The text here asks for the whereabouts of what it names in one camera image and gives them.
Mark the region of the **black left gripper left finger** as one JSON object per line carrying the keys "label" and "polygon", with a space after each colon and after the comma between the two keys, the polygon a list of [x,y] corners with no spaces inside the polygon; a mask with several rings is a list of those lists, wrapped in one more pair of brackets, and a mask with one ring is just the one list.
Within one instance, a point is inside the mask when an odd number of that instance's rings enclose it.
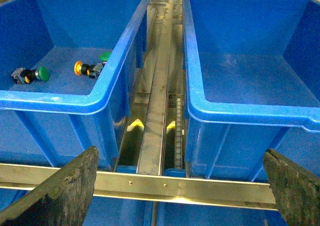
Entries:
{"label": "black left gripper left finger", "polygon": [[0,213],[2,226],[81,226],[95,189],[99,152],[89,147]]}

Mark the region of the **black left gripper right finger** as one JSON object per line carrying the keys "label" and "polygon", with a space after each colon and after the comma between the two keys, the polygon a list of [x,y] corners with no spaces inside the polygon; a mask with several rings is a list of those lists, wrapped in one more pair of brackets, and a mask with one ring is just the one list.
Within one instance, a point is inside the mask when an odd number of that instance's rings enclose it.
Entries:
{"label": "black left gripper right finger", "polygon": [[274,149],[263,156],[276,208],[289,226],[320,224],[320,178]]}

